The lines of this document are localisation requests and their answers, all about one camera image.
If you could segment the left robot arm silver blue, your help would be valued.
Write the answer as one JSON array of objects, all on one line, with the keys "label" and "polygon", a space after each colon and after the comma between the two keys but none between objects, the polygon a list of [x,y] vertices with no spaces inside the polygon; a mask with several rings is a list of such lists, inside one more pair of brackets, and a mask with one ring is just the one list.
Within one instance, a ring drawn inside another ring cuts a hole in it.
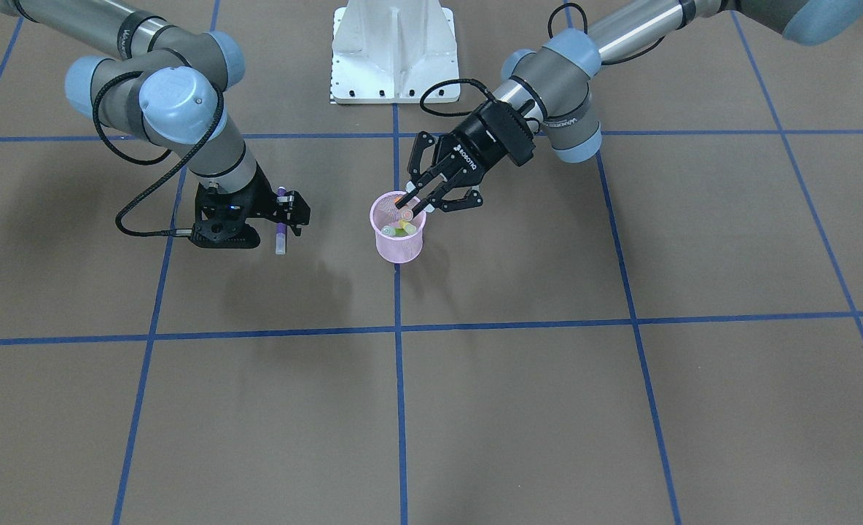
[{"label": "left robot arm silver blue", "polygon": [[737,11],[785,40],[814,46],[855,23],[863,1],[632,1],[597,23],[550,33],[538,50],[518,50],[505,60],[495,90],[476,79],[457,79],[478,89],[484,100],[459,112],[461,122],[450,133],[438,139],[417,135],[407,166],[410,179],[396,209],[418,214],[481,206],[485,173],[505,158],[516,166],[527,163],[538,132],[546,134],[563,162],[591,159],[602,143],[591,80],[722,11]]}]

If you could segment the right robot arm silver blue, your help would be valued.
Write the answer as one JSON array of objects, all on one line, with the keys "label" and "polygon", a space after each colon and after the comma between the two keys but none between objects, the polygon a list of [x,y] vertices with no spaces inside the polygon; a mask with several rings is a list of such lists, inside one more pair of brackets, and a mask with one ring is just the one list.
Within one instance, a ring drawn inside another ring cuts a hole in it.
[{"label": "right robot arm silver blue", "polygon": [[245,74],[241,47],[228,34],[194,34],[122,1],[0,1],[0,13],[101,51],[72,63],[64,90],[102,142],[112,128],[162,147],[161,160],[179,157],[118,213],[122,233],[149,236],[125,227],[124,218],[182,168],[198,180],[194,224],[153,230],[154,237],[185,237],[200,248],[252,249],[259,235],[249,219],[274,222],[295,235],[308,225],[311,207],[304,197],[272,189],[228,112],[224,92]]}]

